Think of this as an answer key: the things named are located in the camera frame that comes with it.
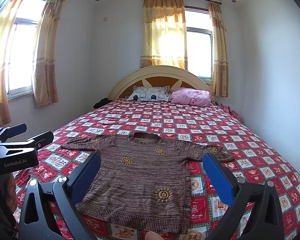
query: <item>screw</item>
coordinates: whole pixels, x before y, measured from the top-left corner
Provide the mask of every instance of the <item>screw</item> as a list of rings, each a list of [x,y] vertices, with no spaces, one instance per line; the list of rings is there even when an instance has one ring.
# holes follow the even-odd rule
[[[246,182],[246,180],[244,179],[244,177],[238,177],[238,178],[237,178],[237,182],[243,184],[243,183]]]
[[[35,184],[37,184],[37,180],[32,179],[29,184],[30,184],[30,186],[34,186]]]
[[[66,180],[67,180],[67,177],[60,177],[60,178],[58,179],[59,182],[64,182],[64,181],[66,181]]]
[[[267,182],[267,184],[268,184],[269,187],[273,187],[273,186],[274,186],[274,183],[273,183],[271,180],[269,180],[269,181]]]

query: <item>window glass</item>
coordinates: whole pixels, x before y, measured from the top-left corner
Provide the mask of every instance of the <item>window glass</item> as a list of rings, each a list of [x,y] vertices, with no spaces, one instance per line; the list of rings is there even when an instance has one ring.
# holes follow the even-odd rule
[[[188,71],[212,79],[212,21],[209,14],[185,11],[187,27]]]
[[[17,11],[5,55],[8,98],[32,91],[34,40],[45,3],[45,0],[23,0]]]
[[[198,11],[185,11],[186,26],[212,31],[212,21],[208,13]]]
[[[211,36],[205,33],[187,32],[188,71],[211,79]]]
[[[23,0],[16,17],[38,22],[45,4],[45,0]]]
[[[9,64],[9,88],[31,86],[32,55],[37,27],[18,24],[13,37]]]

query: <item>cream headboard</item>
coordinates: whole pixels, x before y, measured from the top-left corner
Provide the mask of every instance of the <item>cream headboard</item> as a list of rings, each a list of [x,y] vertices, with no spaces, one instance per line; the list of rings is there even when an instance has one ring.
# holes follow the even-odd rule
[[[205,82],[184,69],[171,66],[150,66],[141,68],[123,78],[111,91],[108,98],[114,100],[130,96],[133,86],[170,86],[171,89],[186,87],[206,90],[211,94],[211,89]],[[211,95],[211,101],[217,102],[215,96]]]

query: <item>sweater collar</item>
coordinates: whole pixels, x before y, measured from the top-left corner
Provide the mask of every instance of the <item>sweater collar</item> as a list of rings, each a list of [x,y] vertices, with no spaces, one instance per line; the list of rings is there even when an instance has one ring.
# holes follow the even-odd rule
[[[149,138],[153,139],[151,142],[142,142],[138,140],[138,138]],[[128,140],[132,142],[133,144],[139,144],[143,146],[151,146],[151,145],[157,145],[161,143],[162,137],[159,135],[156,135],[154,133],[144,133],[144,132],[135,132],[133,134],[128,135]]]

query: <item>bedsheet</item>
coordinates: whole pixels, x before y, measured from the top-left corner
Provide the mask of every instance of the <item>bedsheet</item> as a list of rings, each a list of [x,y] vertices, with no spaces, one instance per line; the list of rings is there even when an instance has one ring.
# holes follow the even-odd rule
[[[118,133],[128,135],[137,131],[150,132],[164,138],[177,138],[199,144],[218,144],[235,160],[223,163],[235,176],[252,183],[274,182],[283,213],[285,239],[292,239],[300,230],[300,175],[274,149],[238,120],[221,110],[208,107],[176,105],[168,102],[135,102],[121,98],[83,115],[54,132],[54,141],[38,153],[39,165],[14,173],[17,182],[19,220],[26,186],[30,179],[42,183],[69,175],[85,161],[89,152],[65,150],[60,145],[70,137]],[[162,233],[166,240],[204,240],[216,227],[227,210],[216,194],[202,163],[188,162],[191,172],[191,220],[188,234]],[[237,239],[249,219],[252,203],[248,204],[237,231]],[[50,202],[64,238],[71,239],[54,202]],[[143,240],[146,232],[110,224],[82,215],[88,228],[98,239]]]

